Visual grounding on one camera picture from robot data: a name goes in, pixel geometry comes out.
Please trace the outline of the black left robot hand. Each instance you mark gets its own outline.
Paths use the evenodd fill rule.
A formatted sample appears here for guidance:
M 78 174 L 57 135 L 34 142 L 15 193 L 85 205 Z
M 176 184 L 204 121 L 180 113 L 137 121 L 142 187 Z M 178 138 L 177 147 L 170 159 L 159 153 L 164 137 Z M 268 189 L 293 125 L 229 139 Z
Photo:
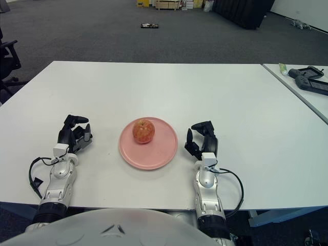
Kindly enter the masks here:
M 68 115 L 58 134 L 58 143 L 68 145 L 68 153 L 76 153 L 92 143 L 89 120 L 82 116 Z

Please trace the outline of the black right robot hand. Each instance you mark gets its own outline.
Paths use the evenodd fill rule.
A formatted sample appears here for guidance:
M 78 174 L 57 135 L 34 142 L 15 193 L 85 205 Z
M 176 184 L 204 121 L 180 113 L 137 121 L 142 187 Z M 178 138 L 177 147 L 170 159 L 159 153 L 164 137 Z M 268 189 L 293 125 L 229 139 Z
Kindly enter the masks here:
M 197 131 L 204 137 L 201 148 L 193 141 L 192 130 Z M 184 148 L 197 160 L 202 160 L 203 153 L 214 153 L 217 156 L 218 139 L 214 134 L 214 127 L 211 121 L 204 121 L 191 126 L 187 131 L 187 141 Z

